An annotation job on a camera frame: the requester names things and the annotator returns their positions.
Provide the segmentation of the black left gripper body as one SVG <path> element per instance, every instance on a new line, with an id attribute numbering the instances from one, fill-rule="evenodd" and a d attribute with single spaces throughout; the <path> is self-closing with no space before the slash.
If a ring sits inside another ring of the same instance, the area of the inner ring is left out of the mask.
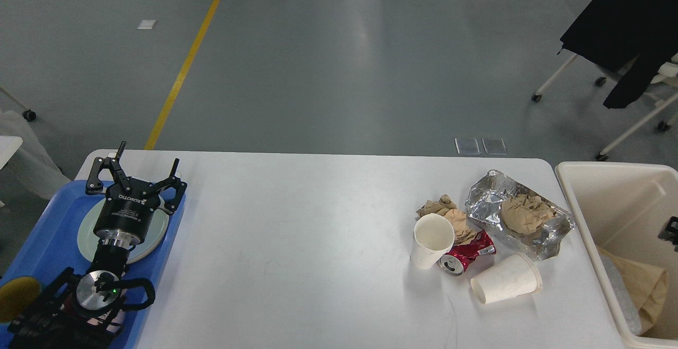
<path id="1" fill-rule="evenodd" d="M 139 202 L 126 195 L 104 199 L 93 233 L 100 239 L 129 238 L 129 245 L 145 242 L 153 214 L 162 205 L 155 195 Z"/>

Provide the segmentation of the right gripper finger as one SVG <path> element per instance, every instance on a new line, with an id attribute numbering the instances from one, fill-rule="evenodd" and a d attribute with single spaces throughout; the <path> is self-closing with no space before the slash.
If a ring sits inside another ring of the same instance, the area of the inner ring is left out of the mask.
<path id="1" fill-rule="evenodd" d="M 677 245 L 677 216 L 671 216 L 667 221 L 666 225 L 663 227 L 658 234 L 658 238 L 667 242 L 671 242 L 673 245 Z"/>

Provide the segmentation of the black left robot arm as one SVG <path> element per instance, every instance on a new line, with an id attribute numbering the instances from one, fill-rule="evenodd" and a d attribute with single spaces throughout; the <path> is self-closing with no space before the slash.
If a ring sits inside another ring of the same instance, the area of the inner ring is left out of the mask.
<path id="1" fill-rule="evenodd" d="M 50 200 L 2 280 L 2 348 L 131 348 L 179 229 L 187 183 L 148 182 L 115 154 Z"/>

